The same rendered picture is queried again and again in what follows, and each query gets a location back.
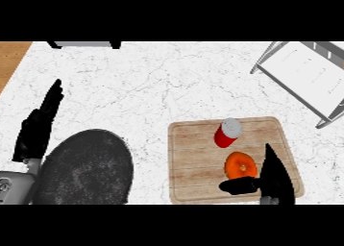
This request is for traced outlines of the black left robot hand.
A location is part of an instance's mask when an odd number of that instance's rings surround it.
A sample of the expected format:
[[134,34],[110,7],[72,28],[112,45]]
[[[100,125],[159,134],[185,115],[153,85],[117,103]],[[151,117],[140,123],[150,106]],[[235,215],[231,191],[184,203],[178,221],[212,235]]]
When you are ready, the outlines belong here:
[[33,109],[20,121],[11,161],[22,162],[25,159],[42,158],[61,97],[60,79],[56,79],[39,108]]

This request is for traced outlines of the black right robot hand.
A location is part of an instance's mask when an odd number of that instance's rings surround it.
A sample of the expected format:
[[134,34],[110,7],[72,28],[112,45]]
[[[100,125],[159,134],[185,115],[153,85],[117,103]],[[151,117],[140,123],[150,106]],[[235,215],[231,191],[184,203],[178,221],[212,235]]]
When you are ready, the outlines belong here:
[[259,177],[241,177],[219,183],[218,188],[229,195],[249,194],[259,191],[260,197],[269,196],[278,199],[280,206],[294,204],[293,186],[281,160],[265,144],[265,159],[262,162]]

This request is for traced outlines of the orange squash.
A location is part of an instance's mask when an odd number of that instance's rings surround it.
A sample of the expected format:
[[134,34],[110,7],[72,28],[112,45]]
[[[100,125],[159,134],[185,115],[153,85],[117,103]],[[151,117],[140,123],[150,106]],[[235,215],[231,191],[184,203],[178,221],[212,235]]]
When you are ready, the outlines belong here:
[[256,177],[256,165],[252,157],[241,153],[232,152],[224,162],[224,173],[228,179],[241,177]]

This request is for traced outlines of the wooden cutting board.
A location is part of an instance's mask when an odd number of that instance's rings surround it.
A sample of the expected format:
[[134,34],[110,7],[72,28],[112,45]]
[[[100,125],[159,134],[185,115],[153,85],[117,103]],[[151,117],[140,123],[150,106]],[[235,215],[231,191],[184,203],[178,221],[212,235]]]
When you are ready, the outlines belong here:
[[169,197],[173,204],[218,204],[259,200],[259,191],[231,196],[218,189],[227,179],[224,162],[232,152],[247,154],[256,170],[265,159],[265,144],[283,162],[293,186],[293,195],[299,198],[305,189],[285,143],[280,121],[272,116],[238,118],[243,132],[227,148],[213,143],[213,133],[221,119],[182,121],[169,124],[168,160],[169,160]]

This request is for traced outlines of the dark grey oval pan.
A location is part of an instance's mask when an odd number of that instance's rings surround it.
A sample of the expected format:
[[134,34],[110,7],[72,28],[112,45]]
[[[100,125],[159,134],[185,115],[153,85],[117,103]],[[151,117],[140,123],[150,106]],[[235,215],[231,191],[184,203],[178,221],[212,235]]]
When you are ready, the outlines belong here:
[[125,141],[101,129],[72,135],[45,156],[33,205],[123,205],[134,164]]

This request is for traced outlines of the red can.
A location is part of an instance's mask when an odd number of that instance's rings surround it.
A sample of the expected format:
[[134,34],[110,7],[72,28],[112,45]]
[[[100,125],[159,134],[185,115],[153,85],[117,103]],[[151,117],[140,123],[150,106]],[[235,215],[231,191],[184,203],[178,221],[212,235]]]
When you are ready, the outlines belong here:
[[243,131],[240,122],[234,118],[225,118],[213,133],[213,143],[219,148],[227,148],[235,141]]

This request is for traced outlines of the grey appliance with black legs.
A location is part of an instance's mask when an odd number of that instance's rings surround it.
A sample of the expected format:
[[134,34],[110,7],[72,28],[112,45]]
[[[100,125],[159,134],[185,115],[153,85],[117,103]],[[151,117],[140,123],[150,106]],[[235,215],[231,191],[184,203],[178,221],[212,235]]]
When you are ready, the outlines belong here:
[[54,49],[61,47],[110,47],[112,49],[120,48],[120,41],[47,41]]

